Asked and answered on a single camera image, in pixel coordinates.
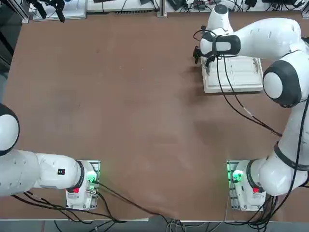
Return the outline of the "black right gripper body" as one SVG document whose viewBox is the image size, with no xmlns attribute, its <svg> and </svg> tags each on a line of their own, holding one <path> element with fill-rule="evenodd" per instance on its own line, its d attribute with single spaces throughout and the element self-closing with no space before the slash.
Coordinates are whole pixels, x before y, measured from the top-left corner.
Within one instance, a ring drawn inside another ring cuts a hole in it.
<svg viewBox="0 0 309 232">
<path fill-rule="evenodd" d="M 198 46 L 195 46 L 194 51 L 193 51 L 193 58 L 195 60 L 195 64 L 198 63 L 200 57 L 201 57 L 200 48 Z"/>
</svg>

